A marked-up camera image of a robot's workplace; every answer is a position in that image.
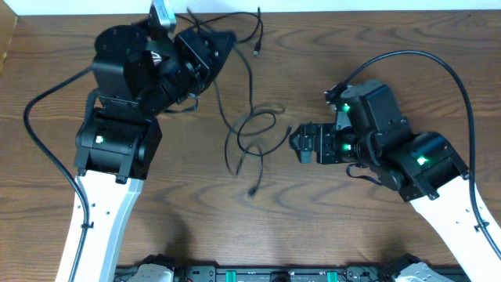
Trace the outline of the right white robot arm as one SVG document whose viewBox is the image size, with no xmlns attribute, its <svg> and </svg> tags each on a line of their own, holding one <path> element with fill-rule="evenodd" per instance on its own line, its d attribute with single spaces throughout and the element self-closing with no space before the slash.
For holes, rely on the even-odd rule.
<svg viewBox="0 0 501 282">
<path fill-rule="evenodd" d="M 373 79 L 335 86 L 326 101 L 336 121 L 306 123 L 290 136 L 301 163 L 345 163 L 368 168 L 374 183 L 397 192 L 434 228 L 472 281 L 494 281 L 500 259 L 481 232 L 495 242 L 500 227 L 470 184 L 471 173 L 452 144 L 438 132 L 415 133 L 394 93 Z"/>
</svg>

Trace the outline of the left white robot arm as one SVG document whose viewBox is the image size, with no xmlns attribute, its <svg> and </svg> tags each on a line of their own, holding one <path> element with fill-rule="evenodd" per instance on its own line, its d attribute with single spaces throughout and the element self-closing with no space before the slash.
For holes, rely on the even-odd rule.
<svg viewBox="0 0 501 282">
<path fill-rule="evenodd" d="M 164 27 L 119 25 L 95 41 L 88 98 L 75 145 L 70 228 L 59 281 L 111 281 L 132 209 L 162 138 L 158 116 L 215 80 L 236 36 L 187 28 L 173 38 Z"/>
</svg>

